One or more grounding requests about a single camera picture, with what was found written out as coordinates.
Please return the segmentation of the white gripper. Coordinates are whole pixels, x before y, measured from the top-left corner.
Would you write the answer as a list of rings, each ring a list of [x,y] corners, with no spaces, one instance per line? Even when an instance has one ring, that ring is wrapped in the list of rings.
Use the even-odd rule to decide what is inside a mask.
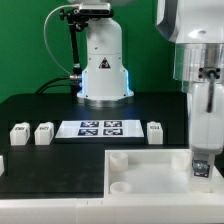
[[[194,83],[187,94],[192,168],[199,174],[208,171],[208,154],[220,154],[224,148],[224,86],[215,85],[210,112],[208,97],[208,83]]]

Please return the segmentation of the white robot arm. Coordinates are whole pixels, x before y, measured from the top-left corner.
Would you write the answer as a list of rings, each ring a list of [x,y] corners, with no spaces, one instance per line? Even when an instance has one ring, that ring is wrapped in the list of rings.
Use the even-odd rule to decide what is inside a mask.
[[[68,0],[70,24],[87,31],[87,67],[80,103],[112,107],[129,101],[128,73],[122,64],[122,29],[114,6],[134,0]],[[158,0],[156,28],[175,44],[174,77],[188,93],[192,171],[204,175],[224,149],[224,0]]]

